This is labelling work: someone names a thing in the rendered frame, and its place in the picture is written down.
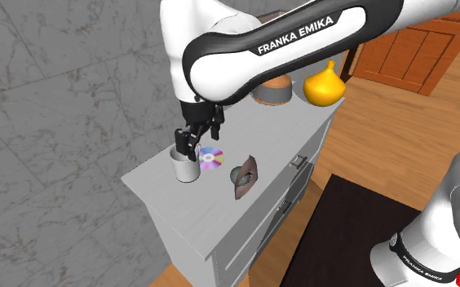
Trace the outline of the grey pot with brown lid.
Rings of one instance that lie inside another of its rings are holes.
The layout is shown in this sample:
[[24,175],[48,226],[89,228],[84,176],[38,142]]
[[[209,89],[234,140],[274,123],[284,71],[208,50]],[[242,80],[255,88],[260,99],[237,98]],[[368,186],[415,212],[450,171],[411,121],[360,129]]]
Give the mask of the grey pot with brown lid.
[[261,104],[286,104],[292,98],[291,78],[287,74],[284,74],[266,81],[253,89],[252,97]]

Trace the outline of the dark robot stand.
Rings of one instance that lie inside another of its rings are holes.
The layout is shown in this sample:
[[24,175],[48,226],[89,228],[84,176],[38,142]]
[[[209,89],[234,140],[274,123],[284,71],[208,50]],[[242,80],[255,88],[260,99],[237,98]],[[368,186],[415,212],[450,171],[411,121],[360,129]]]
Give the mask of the dark robot stand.
[[370,251],[418,214],[333,174],[280,287],[384,287]]

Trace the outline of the shiny compact disc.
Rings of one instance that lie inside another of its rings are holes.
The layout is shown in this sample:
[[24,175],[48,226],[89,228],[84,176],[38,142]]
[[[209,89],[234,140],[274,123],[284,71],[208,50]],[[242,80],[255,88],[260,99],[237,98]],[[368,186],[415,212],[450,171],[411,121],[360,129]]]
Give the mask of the shiny compact disc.
[[199,163],[202,170],[214,170],[224,162],[224,154],[214,147],[204,147],[199,152]]

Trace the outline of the yellow gourd-shaped vase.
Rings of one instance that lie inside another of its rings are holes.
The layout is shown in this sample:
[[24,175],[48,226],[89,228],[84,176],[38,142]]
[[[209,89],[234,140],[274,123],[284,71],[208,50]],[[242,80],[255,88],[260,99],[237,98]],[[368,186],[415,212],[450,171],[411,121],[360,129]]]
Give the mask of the yellow gourd-shaped vase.
[[324,70],[304,81],[303,94],[310,104],[327,107],[343,97],[346,85],[334,72],[334,66],[335,62],[330,60]]

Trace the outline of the orange wooden door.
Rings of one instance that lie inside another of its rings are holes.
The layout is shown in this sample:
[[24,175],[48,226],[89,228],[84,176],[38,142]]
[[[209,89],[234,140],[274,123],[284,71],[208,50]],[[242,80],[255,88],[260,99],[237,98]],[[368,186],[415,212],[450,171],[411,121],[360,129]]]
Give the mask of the orange wooden door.
[[364,44],[355,77],[429,96],[460,51],[460,11]]

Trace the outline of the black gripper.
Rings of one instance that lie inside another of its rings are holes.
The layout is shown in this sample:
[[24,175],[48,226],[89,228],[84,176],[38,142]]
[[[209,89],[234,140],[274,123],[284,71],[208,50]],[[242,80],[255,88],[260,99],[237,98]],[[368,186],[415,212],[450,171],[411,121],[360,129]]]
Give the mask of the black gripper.
[[224,123],[223,107],[202,101],[181,101],[180,105],[186,126],[175,130],[175,148],[190,161],[195,161],[196,148],[202,132],[210,129],[211,138],[219,140],[220,126]]

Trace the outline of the grey chest of drawers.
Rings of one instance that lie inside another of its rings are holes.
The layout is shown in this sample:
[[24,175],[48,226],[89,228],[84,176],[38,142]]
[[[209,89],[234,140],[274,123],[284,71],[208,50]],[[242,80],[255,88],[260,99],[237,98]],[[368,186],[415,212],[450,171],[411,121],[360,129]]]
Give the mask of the grey chest of drawers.
[[[303,81],[326,62],[291,73],[293,95],[267,106],[246,97],[226,110],[219,140],[201,145],[224,154],[223,164],[182,183],[168,150],[122,177],[146,205],[172,263],[193,287],[236,287],[272,234],[271,221],[287,213],[311,176],[336,106],[320,108],[303,95]],[[258,180],[235,199],[230,173],[251,155]]]

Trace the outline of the white cup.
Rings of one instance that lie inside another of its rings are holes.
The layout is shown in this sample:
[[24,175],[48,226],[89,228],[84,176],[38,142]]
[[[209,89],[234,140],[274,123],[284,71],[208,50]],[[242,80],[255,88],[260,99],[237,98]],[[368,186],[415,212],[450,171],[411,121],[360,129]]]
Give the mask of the white cup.
[[199,178],[201,167],[199,163],[200,148],[195,150],[195,160],[192,161],[188,156],[177,151],[174,144],[170,148],[170,159],[175,170],[175,177],[182,183],[191,183]]

